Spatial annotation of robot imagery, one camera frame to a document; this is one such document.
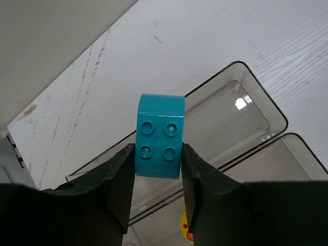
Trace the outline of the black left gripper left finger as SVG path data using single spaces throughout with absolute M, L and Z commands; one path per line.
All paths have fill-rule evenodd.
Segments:
M 121 245 L 128 231 L 135 144 L 58 188 L 1 185 L 1 245 Z

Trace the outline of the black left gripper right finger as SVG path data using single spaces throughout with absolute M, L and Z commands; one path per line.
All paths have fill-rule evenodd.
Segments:
M 195 245 L 327 245 L 326 181 L 240 183 L 189 144 L 181 171 Z

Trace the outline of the yellow curved lego brick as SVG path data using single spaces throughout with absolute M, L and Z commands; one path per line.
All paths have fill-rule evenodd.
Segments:
M 193 234 L 189 232 L 189 225 L 187 221 L 187 213 L 186 213 L 186 206 L 183 206 L 182 208 L 183 214 L 180 218 L 180 231 L 184 238 L 190 242 L 193 243 Z

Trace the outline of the teal frog lego brick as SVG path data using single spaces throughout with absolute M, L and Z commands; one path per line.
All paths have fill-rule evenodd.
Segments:
M 135 141 L 137 176 L 179 178 L 184 114 L 184 96 L 141 95 Z

